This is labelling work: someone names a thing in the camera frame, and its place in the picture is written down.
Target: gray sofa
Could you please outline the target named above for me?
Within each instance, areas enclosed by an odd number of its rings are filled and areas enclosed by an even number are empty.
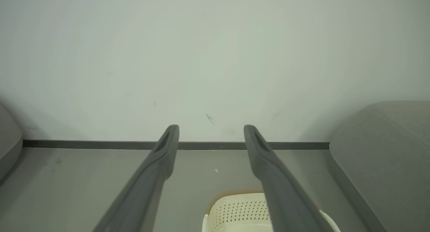
[[[372,232],[430,231],[430,102],[367,106],[330,142],[332,174]]]
[[[23,148],[23,132],[0,105],[0,180],[17,161]]]

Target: dark gray baseboard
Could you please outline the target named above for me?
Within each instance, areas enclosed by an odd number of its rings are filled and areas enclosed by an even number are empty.
[[[24,140],[23,147],[151,150],[157,142]],[[269,142],[273,150],[327,150],[328,142]],[[178,150],[246,150],[244,142],[180,142]]]

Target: white wall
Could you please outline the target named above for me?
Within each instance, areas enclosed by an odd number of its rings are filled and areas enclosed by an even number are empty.
[[[0,102],[28,139],[327,141],[430,99],[429,3],[0,0]]]

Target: basket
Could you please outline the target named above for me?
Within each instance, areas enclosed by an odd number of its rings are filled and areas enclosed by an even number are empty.
[[[322,210],[320,214],[333,231],[336,223]],[[217,196],[203,218],[202,232],[273,232],[269,209],[262,191],[235,191]]]

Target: gray floor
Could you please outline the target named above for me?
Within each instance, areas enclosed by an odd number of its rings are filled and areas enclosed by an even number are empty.
[[[341,231],[366,231],[327,170],[328,151],[276,153]],[[91,231],[147,155],[135,150],[24,149],[0,186],[0,231]],[[213,197],[258,188],[246,151],[178,151],[154,231],[200,232]]]

